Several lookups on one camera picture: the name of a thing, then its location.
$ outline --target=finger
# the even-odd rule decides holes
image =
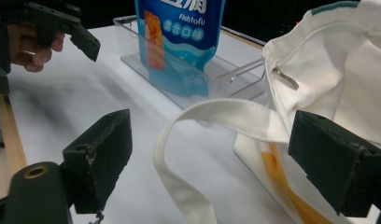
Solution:
[[[32,53],[36,52],[35,46],[36,46],[36,38],[31,36],[23,36],[18,43],[13,44],[10,46],[11,48],[17,49],[17,50],[25,50]]]
[[[54,51],[57,51],[57,52],[61,52],[63,50],[63,45],[64,43],[64,40],[61,39],[61,38],[56,38],[53,40],[53,42],[51,42],[51,49],[53,49]]]
[[[40,45],[35,46],[35,55],[33,57],[33,63],[37,66],[42,66],[51,59],[51,48],[42,47]]]
[[[29,72],[36,73],[36,72],[42,71],[43,64],[41,66],[34,64],[33,57],[34,57],[34,54],[22,51],[22,52],[19,52],[18,56],[15,58],[13,63],[20,66],[24,66],[25,70]]]
[[[57,32],[57,33],[56,33],[56,38],[64,39],[64,38],[65,38],[65,33]]]
[[[26,64],[24,66],[25,70],[29,71],[29,72],[34,72],[34,73],[37,73],[37,72],[40,72],[43,70],[43,64],[40,65],[40,66],[37,66],[35,65],[34,63],[32,62],[29,62],[28,64]]]
[[[36,29],[31,24],[13,24],[7,27],[9,36],[32,36],[36,37]]]

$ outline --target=tote bag handle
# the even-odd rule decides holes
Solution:
[[[372,31],[380,19],[381,0],[362,0],[354,10],[349,22],[361,27],[363,30]]]
[[[289,141],[279,115],[266,106],[239,99],[205,101],[186,109],[162,130],[153,152],[153,163],[172,200],[190,223],[216,224],[214,209],[194,186],[176,175],[164,161],[164,145],[176,122],[195,119],[215,123],[267,143]]]

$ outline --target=white table surface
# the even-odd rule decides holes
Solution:
[[[108,199],[103,223],[187,223],[152,164],[160,130],[181,110],[120,60],[114,26],[91,32],[101,43],[96,63],[68,36],[63,52],[54,53],[42,72],[12,66],[9,98],[28,164],[61,163],[62,150],[99,118],[130,108],[133,154]],[[260,50],[226,35],[217,54],[238,65],[261,57]],[[225,128],[183,121],[167,142],[167,163],[207,195],[219,223],[293,223],[233,153],[234,138]],[[71,210],[75,224],[94,221],[93,215]]]

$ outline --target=transparent plastic tray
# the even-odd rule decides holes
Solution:
[[[207,63],[205,70],[201,71],[191,64],[179,59],[173,54],[163,50],[154,43],[145,39],[137,32],[136,16],[119,17],[113,20],[119,41],[121,60],[135,72],[161,91],[166,97],[181,109],[190,105],[216,98],[241,98],[253,101],[263,101],[266,92],[262,59],[236,66],[218,55]],[[163,50],[164,59],[173,64],[169,72],[152,68],[143,62],[140,57],[142,45],[151,45]],[[183,91],[197,80],[187,80],[181,74],[194,74],[195,77],[205,78],[203,93],[197,91]]]

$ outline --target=zipper pull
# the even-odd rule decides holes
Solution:
[[[282,73],[277,66],[273,69],[273,72],[278,74],[278,76],[281,77],[281,81],[288,87],[292,88],[295,91],[299,89],[299,84],[293,78]]]

